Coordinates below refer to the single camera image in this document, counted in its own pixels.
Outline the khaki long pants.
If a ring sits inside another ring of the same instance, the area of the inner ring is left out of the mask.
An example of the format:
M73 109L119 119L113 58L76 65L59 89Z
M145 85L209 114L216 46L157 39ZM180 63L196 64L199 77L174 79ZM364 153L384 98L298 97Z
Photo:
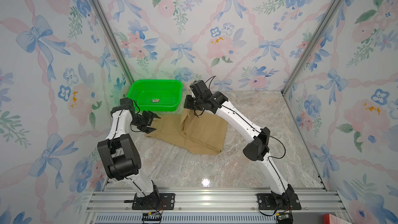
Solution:
M156 130L146 134L148 138L165 141L193 154L218 155L224 146L228 122L212 113L197 117L192 110L183 110L182 114L163 115L151 126Z

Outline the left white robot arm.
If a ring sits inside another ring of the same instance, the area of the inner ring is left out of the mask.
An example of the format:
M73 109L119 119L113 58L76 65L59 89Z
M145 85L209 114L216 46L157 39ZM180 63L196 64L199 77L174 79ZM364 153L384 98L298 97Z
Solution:
M137 127L137 132L154 132L156 128L151 126L152 122L160 117L151 111L136 112L137 109L134 100L128 97L120 100L120 105L110 112L110 132L97 144L97 150L108 178L127 183L136 192L135 205L150 209L161 204L160 194L154 182L142 171L141 157L130 133L133 127Z

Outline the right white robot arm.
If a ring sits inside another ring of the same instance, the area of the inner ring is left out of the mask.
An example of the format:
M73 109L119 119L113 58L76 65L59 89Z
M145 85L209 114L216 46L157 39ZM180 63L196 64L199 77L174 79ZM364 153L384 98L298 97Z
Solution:
M284 179L275 165L275 158L269 152L271 132L268 128L261 128L245 117L221 92L212 93L191 90L186 96L184 108L193 111L209 111L221 117L237 130L248 142L243 153L251 161L257 162L269 182L271 194L280 209L290 209L294 197L292 186Z

